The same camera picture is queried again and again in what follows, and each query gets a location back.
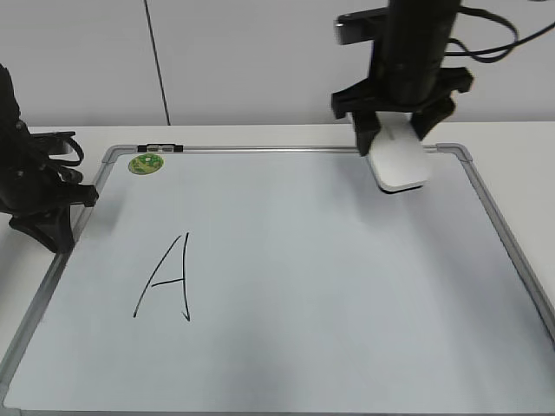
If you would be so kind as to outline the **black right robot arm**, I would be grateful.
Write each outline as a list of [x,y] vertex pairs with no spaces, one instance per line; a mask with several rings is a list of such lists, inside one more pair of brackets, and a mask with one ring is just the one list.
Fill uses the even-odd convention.
[[360,155],[381,132],[378,113],[410,114],[419,140],[455,110],[452,93],[467,92],[473,76],[466,68],[444,68],[458,1],[395,0],[379,9],[340,15],[336,32],[342,45],[371,41],[365,79],[335,92],[337,119],[350,115]]

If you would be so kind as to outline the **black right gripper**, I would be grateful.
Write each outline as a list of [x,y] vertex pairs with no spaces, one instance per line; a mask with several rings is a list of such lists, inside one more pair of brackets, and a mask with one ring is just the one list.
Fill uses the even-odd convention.
[[381,47],[372,50],[368,77],[331,95],[331,109],[337,119],[351,114],[356,147],[367,156],[382,126],[376,112],[412,113],[410,124],[419,140],[455,110],[453,91],[465,93],[473,84],[468,69],[441,68],[412,72],[386,66]]

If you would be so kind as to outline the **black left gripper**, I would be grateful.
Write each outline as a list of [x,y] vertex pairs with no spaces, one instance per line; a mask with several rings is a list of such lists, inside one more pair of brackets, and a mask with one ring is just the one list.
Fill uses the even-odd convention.
[[6,67],[1,67],[1,211],[13,215],[9,226],[53,253],[75,247],[70,207],[94,207],[94,185],[63,184],[59,162],[65,154],[62,133],[31,133]]

